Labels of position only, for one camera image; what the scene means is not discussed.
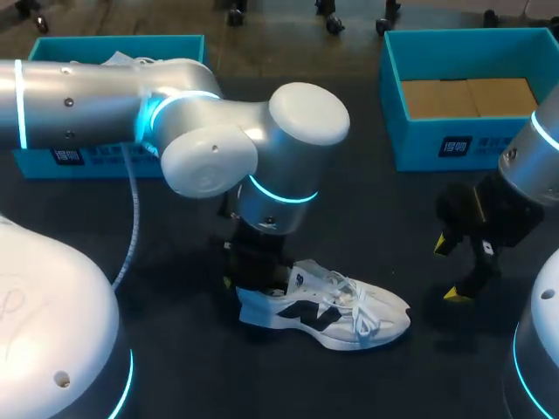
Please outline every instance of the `glowing blue light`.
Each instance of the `glowing blue light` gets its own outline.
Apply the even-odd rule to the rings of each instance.
[[[514,339],[513,339],[514,366],[516,367],[516,373],[518,374],[518,378],[521,380],[522,386],[524,387],[524,390],[526,391],[526,394],[530,397],[530,399],[532,399],[532,402],[534,403],[534,405],[543,413],[543,415],[545,417],[547,417],[548,419],[553,419],[553,416],[551,416],[548,412],[546,412],[545,409],[542,407],[542,405],[540,403],[538,403],[538,401],[535,399],[535,397],[530,392],[528,386],[526,385],[526,382],[524,382],[524,379],[522,378],[521,370],[518,368],[518,361],[516,360],[516,333],[517,332],[518,332],[518,326],[516,327],[516,330],[514,331]]]
[[[128,372],[128,381],[126,383],[126,387],[124,388],[124,393],[122,393],[122,397],[119,400],[119,404],[116,405],[114,408],[113,413],[108,417],[108,419],[114,419],[122,410],[122,406],[124,406],[124,402],[128,397],[128,393],[130,392],[130,386],[132,386],[132,375],[134,374],[134,358],[132,357],[132,351],[130,351],[130,371]]]
[[[161,99],[145,99],[141,104],[140,112],[136,117],[135,123],[135,142],[141,144],[145,133],[149,130],[149,122],[154,111],[161,104]]]
[[[19,144],[23,150],[27,148],[27,133],[25,132],[25,110],[24,110],[24,69],[21,59],[14,63],[14,73],[16,74],[16,106],[17,124],[19,126]]]
[[[267,190],[266,188],[264,188],[262,185],[260,185],[258,182],[256,182],[256,179],[254,179],[253,176],[249,175],[249,177],[251,178],[252,184],[254,186],[256,186],[256,189],[258,189],[264,195],[270,196],[272,199],[275,199],[279,203],[308,203],[309,201],[311,201],[312,199],[314,199],[318,195],[318,192],[314,192],[311,196],[307,196],[306,198],[301,198],[301,199],[284,198],[284,197],[281,197],[281,196],[277,196],[277,195],[273,194],[272,192],[270,192],[269,190]]]
[[[188,98],[212,98],[212,99],[219,99],[219,96],[217,96],[214,93],[210,93],[210,92],[204,92],[201,90],[190,90],[188,92],[181,92],[179,94],[175,94],[173,96],[169,96],[166,100],[164,100],[163,102],[161,102],[157,108],[155,109],[155,111],[153,112],[153,114],[151,115],[151,122],[149,124],[149,126],[151,127],[151,129],[154,129],[154,123],[155,120],[157,119],[157,115],[159,115],[159,113],[169,104],[173,103],[176,100],[180,100],[180,99],[188,99]]]
[[[555,141],[553,138],[551,138],[551,136],[546,133],[542,126],[540,125],[540,123],[538,122],[538,120],[535,118],[535,112],[532,113],[532,125],[534,126],[535,130],[543,137],[543,139],[545,141],[547,141],[549,143],[549,145],[551,145],[551,147],[553,147],[555,150],[559,151],[559,144],[557,143],[557,141]]]
[[[157,151],[157,147],[154,146],[153,144],[144,141],[141,146],[151,155],[154,155],[155,157],[159,158],[159,152]]]

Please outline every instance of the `blue led ring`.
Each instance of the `blue led ring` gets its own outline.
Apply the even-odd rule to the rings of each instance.
[[[541,135],[543,137],[543,139],[545,141],[547,141],[551,147],[553,147],[555,150],[559,151],[559,144],[557,143],[557,141],[555,141],[553,138],[551,138],[551,135],[549,135],[548,133],[545,132],[545,130],[542,128],[542,126],[538,122],[538,119],[536,119],[535,112],[532,113],[532,125],[534,126],[534,128],[538,132],[538,134]]]
[[[134,358],[132,356],[132,351],[130,351],[130,371],[128,371],[128,380],[126,382],[126,387],[124,388],[124,392],[122,393],[119,403],[116,405],[116,408],[114,408],[113,413],[111,413],[108,419],[115,419],[116,416],[119,415],[119,413],[121,412],[122,407],[124,406],[124,402],[128,397],[128,393],[130,393],[130,387],[132,387],[133,375],[134,375]]]
[[[543,408],[543,406],[535,399],[535,397],[532,395],[532,392],[530,391],[530,389],[526,385],[526,382],[524,382],[524,378],[522,378],[521,370],[519,369],[518,361],[516,360],[516,333],[518,332],[518,326],[516,327],[516,330],[514,331],[514,339],[513,339],[513,358],[514,358],[514,366],[516,367],[516,373],[518,374],[518,378],[520,379],[521,384],[524,387],[524,391],[526,391],[526,394],[528,395],[530,400],[532,400],[532,403],[543,413],[543,415],[545,417],[547,417],[548,419],[553,419],[553,416],[550,415]]]
[[[27,133],[25,131],[25,110],[24,110],[24,68],[21,59],[14,61],[14,74],[16,80],[16,107],[17,125],[19,127],[19,145],[23,150],[27,148]]]
[[[273,200],[278,201],[279,203],[308,203],[309,201],[315,199],[316,196],[318,195],[318,192],[314,192],[311,196],[307,196],[306,198],[300,198],[300,199],[284,198],[283,196],[275,195],[272,192],[270,192],[268,189],[264,188],[256,181],[256,179],[254,179],[254,176],[249,175],[249,178],[251,179],[251,182],[256,187],[256,189],[258,189],[264,195],[271,197]]]
[[[151,127],[151,129],[154,129],[154,124],[155,124],[155,120],[157,119],[157,115],[159,115],[159,113],[161,113],[161,111],[168,105],[170,105],[171,103],[175,102],[176,100],[180,100],[180,99],[191,99],[191,98],[211,98],[211,99],[219,99],[219,96],[217,96],[214,93],[210,93],[210,92],[205,92],[202,90],[189,90],[186,92],[180,92],[179,94],[174,94],[172,96],[169,96],[167,99],[165,99],[163,102],[161,102],[157,108],[155,109],[155,111],[151,114],[151,119],[149,122],[149,126]]]

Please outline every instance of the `cable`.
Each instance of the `cable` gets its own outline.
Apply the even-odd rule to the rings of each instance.
[[[136,63],[140,63],[140,64],[154,64],[158,61],[162,61],[162,59],[153,59],[153,58],[149,58],[149,57],[138,57],[138,58],[134,58],[134,61]]]
[[[132,204],[134,207],[134,219],[132,222],[132,237],[130,238],[130,245],[128,246],[128,252],[122,263],[121,270],[119,274],[116,276],[116,279],[113,282],[113,290],[119,287],[122,282],[122,279],[126,275],[128,268],[132,262],[132,258],[134,257],[134,253],[136,250],[136,244],[138,243],[138,234],[140,231],[140,198],[138,197],[138,185],[136,184],[136,177],[134,174],[134,169],[132,167],[132,160],[130,158],[130,152],[128,150],[128,146],[126,144],[121,144],[122,147],[122,156],[124,157],[124,164],[126,166],[126,170],[128,172],[128,179],[130,181],[130,192],[132,194]]]

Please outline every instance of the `white sneaker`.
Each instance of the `white sneaker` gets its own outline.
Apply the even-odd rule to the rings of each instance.
[[[285,295],[237,288],[239,319],[271,329],[299,329],[324,347],[357,351],[379,347],[410,326],[410,307],[392,292],[328,271],[313,260],[297,262]]]

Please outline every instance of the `teal box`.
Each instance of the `teal box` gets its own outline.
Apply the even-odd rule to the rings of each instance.
[[[132,58],[190,58],[207,65],[203,35],[40,38],[29,60],[102,64],[116,51]],[[155,156],[141,146],[130,147],[136,176],[162,176]],[[18,150],[14,156],[27,179],[128,177],[119,144],[80,150]]]
[[[380,95],[398,171],[497,167],[527,117],[413,120],[402,81],[526,78],[538,103],[559,81],[559,45],[545,28],[391,31]]]

